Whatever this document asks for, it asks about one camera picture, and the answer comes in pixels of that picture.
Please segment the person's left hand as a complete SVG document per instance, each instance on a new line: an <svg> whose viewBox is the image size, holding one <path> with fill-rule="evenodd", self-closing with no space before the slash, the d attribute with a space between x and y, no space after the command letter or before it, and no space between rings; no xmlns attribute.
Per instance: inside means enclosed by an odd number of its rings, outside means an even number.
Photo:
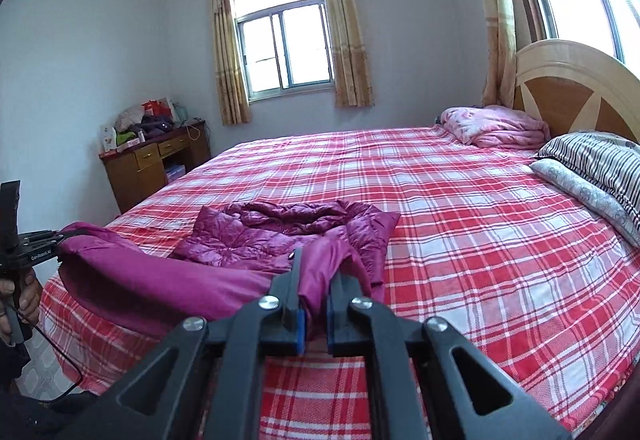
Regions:
<svg viewBox="0 0 640 440"><path fill-rule="evenodd" d="M0 291L1 300L6 298L11 300L22 322L32 326L39 324L42 286L34 270L23 271L18 282L2 278Z"/></svg>

